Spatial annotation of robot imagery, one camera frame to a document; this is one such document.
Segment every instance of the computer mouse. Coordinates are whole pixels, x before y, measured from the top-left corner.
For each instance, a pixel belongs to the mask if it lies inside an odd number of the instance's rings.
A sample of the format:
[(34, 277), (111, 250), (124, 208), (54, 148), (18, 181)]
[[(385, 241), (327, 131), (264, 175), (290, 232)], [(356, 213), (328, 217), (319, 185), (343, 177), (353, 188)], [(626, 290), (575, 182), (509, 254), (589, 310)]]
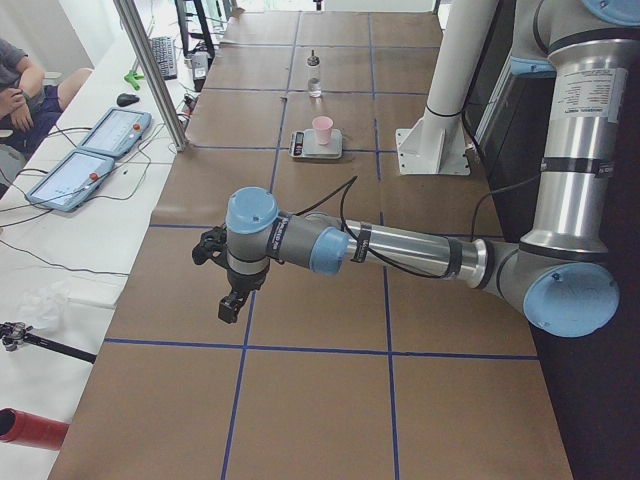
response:
[(121, 93), (116, 99), (116, 103), (119, 107), (126, 107), (127, 105), (131, 105), (132, 103), (136, 103), (139, 101), (140, 97), (134, 95), (133, 93)]

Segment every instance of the tripod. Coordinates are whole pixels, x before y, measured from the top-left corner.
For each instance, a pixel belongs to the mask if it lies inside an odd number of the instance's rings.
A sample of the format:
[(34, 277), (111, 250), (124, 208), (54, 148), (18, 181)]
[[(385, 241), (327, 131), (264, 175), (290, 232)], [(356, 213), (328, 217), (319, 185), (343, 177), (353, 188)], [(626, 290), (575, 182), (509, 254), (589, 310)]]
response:
[(95, 363), (96, 356), (92, 353), (78, 350), (46, 338), (39, 337), (29, 333), (33, 327), (27, 327), (24, 323), (5, 322), (0, 324), (0, 338), (2, 345), (7, 352), (15, 352), (23, 343), (30, 343), (38, 347), (46, 348), (54, 352), (62, 353), (73, 358), (84, 360), (85, 362)]

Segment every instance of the white table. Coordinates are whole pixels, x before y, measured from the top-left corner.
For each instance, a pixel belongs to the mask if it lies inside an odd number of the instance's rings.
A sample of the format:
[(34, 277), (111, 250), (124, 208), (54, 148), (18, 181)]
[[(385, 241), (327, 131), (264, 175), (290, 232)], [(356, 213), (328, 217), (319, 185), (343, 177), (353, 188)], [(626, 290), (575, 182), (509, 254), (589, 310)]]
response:
[[(161, 34), (158, 29), (154, 36)], [(123, 33), (96, 67), (87, 83), (64, 112), (60, 128), (91, 127), (115, 106), (123, 92), (136, 93), (140, 102), (129, 108), (151, 113), (153, 123), (147, 132), (162, 123), (151, 91), (144, 80), (134, 92), (123, 76), (131, 68), (134, 55)], [(184, 86), (191, 86), (190, 73), (181, 68), (178, 80), (167, 82), (174, 104), (182, 100)], [(74, 141), (85, 132), (69, 133)], [(73, 146), (62, 135), (48, 138), (27, 167), (49, 171)], [(36, 220), (6, 227), (0, 239), (28, 250), (44, 259), (71, 268), (129, 273), (147, 230), (153, 210), (171, 168), (175, 150), (166, 128), (145, 148), (150, 161), (141, 154), (119, 168), (97, 191), (97, 195), (124, 198), (131, 194), (142, 175), (136, 193), (128, 200), (96, 199), (71, 214), (52, 212)], [(27, 191), (39, 174), (21, 175), (16, 185)], [(22, 194), (12, 187), (0, 201), (0, 210), (24, 205)], [(35, 207), (0, 212), (0, 225), (17, 222), (41, 213)], [(113, 305), (103, 298), (124, 288), (126, 276), (72, 273), (52, 268), (22, 252), (0, 244), (0, 321), (12, 322), (26, 291), (47, 288), (56, 282), (70, 282), (70, 297), (61, 325), (54, 331), (34, 331), (36, 335), (97, 353), (113, 315)], [(44, 417), (70, 422), (80, 400), (92, 365), (25, 345), (13, 353), (0, 351), (2, 388), (0, 408), (11, 407)], [(47, 477), (57, 452), (12, 444), (0, 444), (3, 479), (41, 480)]]

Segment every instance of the cup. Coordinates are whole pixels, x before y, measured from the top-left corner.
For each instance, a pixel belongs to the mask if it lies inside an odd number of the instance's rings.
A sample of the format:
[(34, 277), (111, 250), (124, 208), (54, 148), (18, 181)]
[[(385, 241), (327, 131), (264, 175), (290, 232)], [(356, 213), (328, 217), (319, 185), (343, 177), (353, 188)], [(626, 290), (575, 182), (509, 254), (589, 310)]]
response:
[(318, 145), (326, 145), (331, 141), (333, 120), (329, 117), (316, 117), (311, 121), (311, 126), (316, 134), (316, 143)]
[(13, 408), (0, 410), (0, 442), (60, 450), (69, 425)]

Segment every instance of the bottle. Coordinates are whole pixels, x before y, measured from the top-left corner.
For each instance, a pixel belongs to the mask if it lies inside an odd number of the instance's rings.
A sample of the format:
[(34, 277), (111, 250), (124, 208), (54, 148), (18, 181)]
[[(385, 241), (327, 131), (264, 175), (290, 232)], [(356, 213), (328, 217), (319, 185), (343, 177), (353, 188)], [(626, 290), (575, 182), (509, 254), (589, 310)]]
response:
[(307, 58), (307, 70), (309, 72), (307, 84), (309, 96), (317, 98), (322, 95), (322, 87), (320, 86), (320, 59), (314, 50), (311, 50), (311, 56)]

